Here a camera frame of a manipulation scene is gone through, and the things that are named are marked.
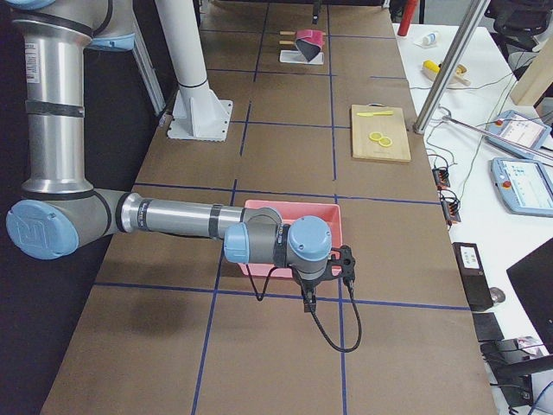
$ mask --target screen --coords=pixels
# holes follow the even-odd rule
[[[523,208],[553,209],[553,196],[535,163],[503,161],[512,190]]]
[[[528,318],[553,354],[553,239],[507,270]]]
[[[532,147],[534,143],[542,136],[545,127],[538,123],[512,114],[507,121],[506,126],[500,133],[500,136],[512,143],[522,144],[524,147]]]

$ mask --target red cylinder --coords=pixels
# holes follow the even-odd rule
[[[405,9],[404,9],[404,16],[401,19],[401,23],[399,24],[399,30],[397,31],[398,36],[407,35],[407,31],[409,30],[411,19],[415,14],[415,9],[417,5],[418,5],[418,0],[407,0],[407,4],[405,4]]]

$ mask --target yellow knife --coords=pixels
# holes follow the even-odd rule
[[[394,111],[388,110],[377,112],[358,112],[357,115],[359,115],[360,117],[374,117],[375,115],[394,115]]]

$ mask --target black office chair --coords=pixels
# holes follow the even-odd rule
[[[485,16],[495,21],[493,39],[503,56],[509,54],[507,45],[531,51],[536,46],[532,36],[548,28],[551,10],[553,0],[492,0]]]

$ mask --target brown table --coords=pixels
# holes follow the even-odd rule
[[[309,5],[211,2],[201,26],[208,76],[234,100],[224,143],[154,137],[141,195],[242,206],[338,202],[357,259],[363,341],[333,351],[299,287],[255,301],[210,240],[113,238],[54,387],[49,414],[493,414],[471,313],[421,137],[408,164],[353,160],[352,104],[415,110],[387,10],[323,6],[322,67],[278,62],[278,31]],[[318,290],[329,335],[350,345],[346,292]]]

